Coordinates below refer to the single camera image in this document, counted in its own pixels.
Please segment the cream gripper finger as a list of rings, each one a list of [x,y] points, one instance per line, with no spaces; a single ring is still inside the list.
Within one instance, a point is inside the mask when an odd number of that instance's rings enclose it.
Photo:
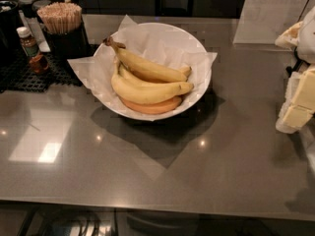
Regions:
[[[302,22],[298,22],[284,31],[275,40],[275,45],[281,48],[291,49],[298,44],[298,33],[302,26]]]
[[[308,68],[303,73],[293,72],[288,79],[284,98],[276,129],[293,134],[315,114],[315,68]]]

